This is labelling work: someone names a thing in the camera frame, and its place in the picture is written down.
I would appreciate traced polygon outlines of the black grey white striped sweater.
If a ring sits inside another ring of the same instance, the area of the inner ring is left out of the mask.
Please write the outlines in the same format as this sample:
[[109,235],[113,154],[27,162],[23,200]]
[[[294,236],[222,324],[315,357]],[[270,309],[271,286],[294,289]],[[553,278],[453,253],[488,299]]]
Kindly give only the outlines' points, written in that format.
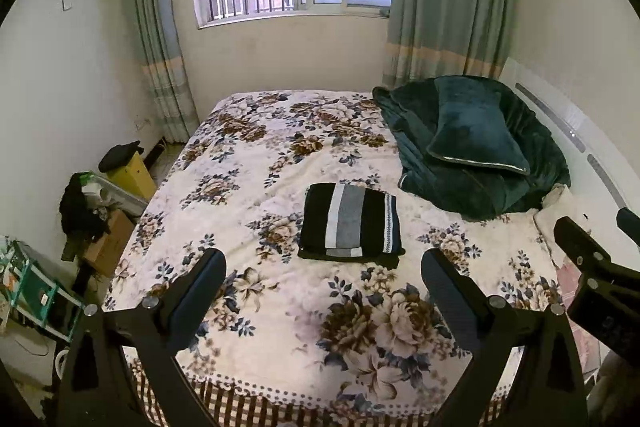
[[395,269],[403,254],[394,195],[344,183],[315,183],[308,187],[299,257],[371,262]]

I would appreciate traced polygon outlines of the black clothes pile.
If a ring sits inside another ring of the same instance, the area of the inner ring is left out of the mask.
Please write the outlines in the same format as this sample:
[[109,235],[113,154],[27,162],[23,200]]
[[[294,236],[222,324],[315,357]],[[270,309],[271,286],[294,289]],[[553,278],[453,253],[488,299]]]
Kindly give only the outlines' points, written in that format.
[[82,173],[74,173],[65,187],[58,211],[62,230],[68,239],[79,239],[96,243],[104,234],[110,233],[106,221],[88,205],[82,193]]

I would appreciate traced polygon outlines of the cardboard box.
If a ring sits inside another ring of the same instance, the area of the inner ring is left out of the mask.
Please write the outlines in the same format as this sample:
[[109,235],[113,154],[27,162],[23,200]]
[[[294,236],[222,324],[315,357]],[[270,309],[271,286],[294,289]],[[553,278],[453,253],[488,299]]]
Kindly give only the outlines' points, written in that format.
[[108,233],[91,243],[82,259],[104,277],[112,277],[125,250],[134,222],[122,210],[114,210],[107,221]]

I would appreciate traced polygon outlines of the white headboard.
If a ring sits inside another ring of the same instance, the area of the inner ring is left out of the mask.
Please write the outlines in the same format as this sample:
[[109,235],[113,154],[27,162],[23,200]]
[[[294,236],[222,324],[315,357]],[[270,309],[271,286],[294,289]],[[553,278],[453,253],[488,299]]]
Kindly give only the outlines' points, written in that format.
[[570,169],[570,191],[589,230],[619,265],[637,270],[639,247],[616,225],[620,208],[639,211],[639,177],[617,147],[558,89],[513,58],[500,80],[548,127]]

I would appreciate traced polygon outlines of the green white storage rack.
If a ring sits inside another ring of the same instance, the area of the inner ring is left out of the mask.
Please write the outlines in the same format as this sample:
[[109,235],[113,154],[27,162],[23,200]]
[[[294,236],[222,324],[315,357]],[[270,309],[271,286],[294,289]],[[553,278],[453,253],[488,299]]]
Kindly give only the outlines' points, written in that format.
[[85,305],[41,269],[28,245],[1,237],[1,292],[10,309],[59,340],[72,341]]

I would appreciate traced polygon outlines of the floral bed blanket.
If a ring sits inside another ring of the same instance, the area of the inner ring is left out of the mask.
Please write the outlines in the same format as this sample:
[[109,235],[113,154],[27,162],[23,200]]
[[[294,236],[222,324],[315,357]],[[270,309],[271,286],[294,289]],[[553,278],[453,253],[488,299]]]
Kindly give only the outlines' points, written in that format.
[[[207,248],[227,277],[183,372],[224,426],[419,426],[471,355],[454,341],[420,273],[439,248],[487,295],[541,310],[561,291],[533,213],[468,222],[399,191],[396,142],[370,95],[242,93],[194,132],[140,218],[107,310],[166,291]],[[299,257],[304,199],[317,182],[397,198],[396,269]]]

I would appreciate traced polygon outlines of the yellow box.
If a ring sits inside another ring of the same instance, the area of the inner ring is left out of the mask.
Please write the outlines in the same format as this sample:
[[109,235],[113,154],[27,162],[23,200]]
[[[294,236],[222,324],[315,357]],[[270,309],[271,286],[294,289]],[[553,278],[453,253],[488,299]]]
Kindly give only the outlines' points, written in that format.
[[132,155],[127,165],[109,171],[106,176],[123,190],[147,202],[156,192],[156,184],[138,152]]

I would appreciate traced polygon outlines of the dark green plush blanket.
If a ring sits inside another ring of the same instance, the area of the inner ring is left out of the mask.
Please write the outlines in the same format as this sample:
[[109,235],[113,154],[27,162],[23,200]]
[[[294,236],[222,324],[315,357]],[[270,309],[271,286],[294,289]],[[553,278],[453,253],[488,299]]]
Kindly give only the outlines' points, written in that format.
[[440,76],[372,96],[397,143],[399,187],[441,210],[491,220],[570,184],[550,130],[500,81]]

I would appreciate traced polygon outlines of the black hat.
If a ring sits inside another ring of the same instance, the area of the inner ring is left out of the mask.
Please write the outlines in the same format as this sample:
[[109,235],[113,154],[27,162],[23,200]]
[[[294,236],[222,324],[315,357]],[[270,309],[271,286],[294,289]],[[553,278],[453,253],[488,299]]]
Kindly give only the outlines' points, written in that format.
[[143,148],[140,146],[139,141],[114,145],[100,160],[98,165],[99,172],[108,173],[125,167],[134,155],[142,153]]

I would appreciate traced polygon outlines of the dark green pillow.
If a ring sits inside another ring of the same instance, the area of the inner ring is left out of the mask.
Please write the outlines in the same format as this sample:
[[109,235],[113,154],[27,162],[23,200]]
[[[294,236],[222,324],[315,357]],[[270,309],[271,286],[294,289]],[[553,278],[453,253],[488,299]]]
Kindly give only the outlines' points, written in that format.
[[451,164],[529,174],[529,162],[500,108],[498,83],[480,77],[442,76],[434,80],[434,86],[438,121],[427,153]]

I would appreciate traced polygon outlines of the left green curtain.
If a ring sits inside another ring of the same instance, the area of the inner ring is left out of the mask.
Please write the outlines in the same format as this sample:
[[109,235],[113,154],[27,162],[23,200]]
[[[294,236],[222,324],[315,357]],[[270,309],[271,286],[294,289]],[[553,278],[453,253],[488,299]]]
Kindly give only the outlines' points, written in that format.
[[125,0],[125,5],[163,136],[171,143],[186,143],[198,129],[198,114],[172,0]]

